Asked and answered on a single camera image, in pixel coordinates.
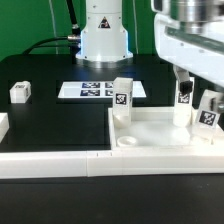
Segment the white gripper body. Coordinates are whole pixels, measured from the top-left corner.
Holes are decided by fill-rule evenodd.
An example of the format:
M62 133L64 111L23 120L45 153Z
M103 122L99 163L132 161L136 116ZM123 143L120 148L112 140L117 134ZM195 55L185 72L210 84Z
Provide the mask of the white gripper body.
M157 13L156 51L160 58L206 80L224 80L224 20L207 23L202 35L179 30L178 22Z

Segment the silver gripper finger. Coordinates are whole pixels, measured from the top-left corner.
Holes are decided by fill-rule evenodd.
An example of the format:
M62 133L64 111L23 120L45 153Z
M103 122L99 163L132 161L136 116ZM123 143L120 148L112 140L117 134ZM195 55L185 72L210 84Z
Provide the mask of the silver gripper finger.
M173 66L173 71L178 82L178 90L182 94L191 93L193 90L193 82L190 80L189 72L176 65Z
M224 100L215 98L213 111L217 114L224 114Z

